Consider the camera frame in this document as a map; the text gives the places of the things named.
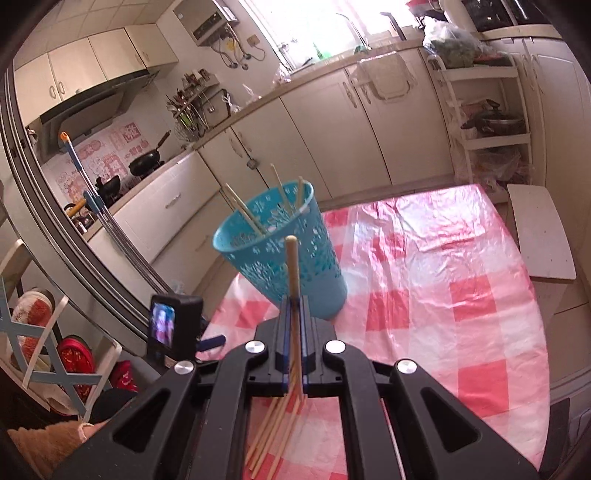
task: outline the perforated basket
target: perforated basket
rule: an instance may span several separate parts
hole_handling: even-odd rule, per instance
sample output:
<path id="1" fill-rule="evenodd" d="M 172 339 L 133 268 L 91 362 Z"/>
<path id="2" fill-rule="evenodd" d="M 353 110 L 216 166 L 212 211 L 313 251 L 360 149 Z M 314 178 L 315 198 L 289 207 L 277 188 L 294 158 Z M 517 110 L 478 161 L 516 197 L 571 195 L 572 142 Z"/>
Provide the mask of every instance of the perforated basket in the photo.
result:
<path id="1" fill-rule="evenodd" d="M 295 204 L 297 182 L 284 183 L 288 200 Z M 299 240 L 301 292 L 308 296 L 311 315 L 331 319 L 343 307 L 347 286 L 335 249 L 314 198 L 314 188 L 304 182 L 302 207 L 290 215 L 277 188 L 246 202 L 269 233 L 257 235 L 240 212 L 231 214 L 213 236 L 213 247 L 276 306 L 288 293 L 284 238 Z"/>

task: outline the water heater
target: water heater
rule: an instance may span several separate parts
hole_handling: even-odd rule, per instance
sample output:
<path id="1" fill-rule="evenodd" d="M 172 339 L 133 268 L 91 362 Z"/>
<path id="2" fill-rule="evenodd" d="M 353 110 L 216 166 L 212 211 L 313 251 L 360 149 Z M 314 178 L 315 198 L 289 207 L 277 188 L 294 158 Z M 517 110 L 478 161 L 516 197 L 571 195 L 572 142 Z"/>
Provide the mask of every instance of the water heater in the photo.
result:
<path id="1" fill-rule="evenodd" d="M 226 26 L 238 24 L 238 19 L 221 0 L 183 0 L 173 11 L 193 41 L 202 47 L 220 39 Z"/>

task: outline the red checkered tablecloth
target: red checkered tablecloth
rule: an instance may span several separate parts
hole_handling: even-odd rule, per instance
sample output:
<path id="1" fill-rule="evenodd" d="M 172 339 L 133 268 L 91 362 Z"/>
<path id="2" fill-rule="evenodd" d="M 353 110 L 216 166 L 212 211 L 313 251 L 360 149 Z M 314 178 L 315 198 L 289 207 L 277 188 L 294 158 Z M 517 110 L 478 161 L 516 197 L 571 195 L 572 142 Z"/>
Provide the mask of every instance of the red checkered tablecloth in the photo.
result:
<path id="1" fill-rule="evenodd" d="M 542 318 L 519 251 L 480 187 L 356 205 L 324 221 L 349 289 L 333 321 L 338 338 L 379 362 L 417 361 L 539 468 L 550 412 Z M 277 313 L 238 275 L 206 332 L 228 340 L 212 355 L 251 340 Z M 250 438 L 269 403 L 257 400 Z M 345 480 L 337 399 L 309 398 L 298 415 L 275 478 Z M 267 478 L 277 447 L 257 478 Z"/>

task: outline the kitchen cabinet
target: kitchen cabinet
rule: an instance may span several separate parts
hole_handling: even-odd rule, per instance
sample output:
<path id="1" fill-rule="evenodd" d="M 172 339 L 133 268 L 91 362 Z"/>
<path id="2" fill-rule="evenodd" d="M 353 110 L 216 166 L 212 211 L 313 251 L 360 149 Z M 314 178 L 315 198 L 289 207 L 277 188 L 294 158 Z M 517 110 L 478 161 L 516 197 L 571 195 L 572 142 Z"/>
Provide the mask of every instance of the kitchen cabinet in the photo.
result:
<path id="1" fill-rule="evenodd" d="M 236 122 L 232 129 L 248 155 L 260 162 L 258 170 L 267 185 L 277 183 L 269 166 L 273 163 L 282 181 L 301 176 L 314 186 L 317 200 L 330 199 L 318 167 L 281 99 L 260 107 Z"/>
<path id="2" fill-rule="evenodd" d="M 213 234 L 231 213 L 218 193 L 189 220 L 152 264 L 164 281 L 188 295 L 195 291 L 219 256 L 212 247 Z"/>
<path id="3" fill-rule="evenodd" d="M 106 81 L 88 38 L 68 43 L 48 55 L 62 100 Z"/>
<path id="4" fill-rule="evenodd" d="M 571 248 L 583 242 L 591 207 L 591 98 L 589 84 L 566 43 L 525 40 L 540 88 L 546 140 L 546 188 Z"/>
<path id="5" fill-rule="evenodd" d="M 369 119 L 344 70 L 281 97 L 333 198 L 391 185 Z"/>
<path id="6" fill-rule="evenodd" d="M 47 53 L 16 70 L 14 85 L 23 125 L 30 124 L 61 101 Z"/>
<path id="7" fill-rule="evenodd" d="M 226 128 L 198 152 L 218 182 L 228 183 L 242 200 L 247 201 L 268 188 L 231 128 Z"/>
<path id="8" fill-rule="evenodd" d="M 396 102 L 384 102 L 367 85 L 356 87 L 384 155 L 392 183 L 453 174 L 449 139 L 429 72 L 418 50 L 399 52 L 417 85 Z M 348 67 L 352 72 L 357 67 Z"/>
<path id="9" fill-rule="evenodd" d="M 114 217 L 152 262 L 219 188 L 199 154 L 192 152 L 146 185 Z"/>
<path id="10" fill-rule="evenodd" d="M 124 28 L 88 38 L 107 80 L 145 68 Z"/>
<path id="11" fill-rule="evenodd" d="M 523 89 L 527 116 L 530 122 L 531 157 L 533 171 L 531 173 L 534 185 L 546 184 L 546 135 L 544 115 L 542 113 L 542 99 L 540 88 L 535 80 L 533 64 L 525 40 L 522 38 L 504 38 L 488 42 L 498 51 L 504 51 L 513 57 L 519 72 L 519 81 Z"/>
<path id="12" fill-rule="evenodd" d="M 147 67 L 178 62 L 173 49 L 156 24 L 130 25 L 125 30 Z"/>

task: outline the small camera screen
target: small camera screen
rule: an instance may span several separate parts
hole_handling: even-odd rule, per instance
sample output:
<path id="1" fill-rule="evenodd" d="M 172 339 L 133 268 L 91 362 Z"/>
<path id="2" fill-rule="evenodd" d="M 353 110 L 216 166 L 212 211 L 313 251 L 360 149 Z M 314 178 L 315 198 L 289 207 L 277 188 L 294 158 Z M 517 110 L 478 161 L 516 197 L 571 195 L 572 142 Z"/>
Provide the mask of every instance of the small camera screen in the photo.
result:
<path id="1" fill-rule="evenodd" d="M 152 337 L 168 348 L 173 347 L 174 308 L 154 303 L 152 308 Z"/>

